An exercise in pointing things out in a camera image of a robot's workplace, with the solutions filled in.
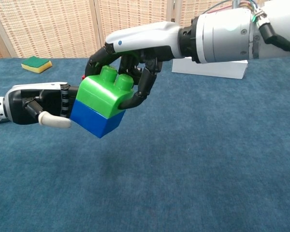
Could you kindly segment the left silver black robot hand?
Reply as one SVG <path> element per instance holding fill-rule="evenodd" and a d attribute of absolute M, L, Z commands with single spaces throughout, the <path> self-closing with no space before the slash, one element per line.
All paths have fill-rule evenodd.
<path fill-rule="evenodd" d="M 78 86 L 67 82 L 14 85 L 3 97 L 5 116 L 18 125 L 68 129 Z"/>

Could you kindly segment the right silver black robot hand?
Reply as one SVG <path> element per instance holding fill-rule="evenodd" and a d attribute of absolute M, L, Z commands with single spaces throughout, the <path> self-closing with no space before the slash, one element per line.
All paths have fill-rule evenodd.
<path fill-rule="evenodd" d="M 118 108 L 137 107 L 150 94 L 162 63 L 183 58 L 180 29 L 174 22 L 162 21 L 112 32 L 106 37 L 104 46 L 89 57 L 85 76 L 99 74 L 104 65 L 121 58 L 120 72 L 132 76 L 138 90 Z"/>

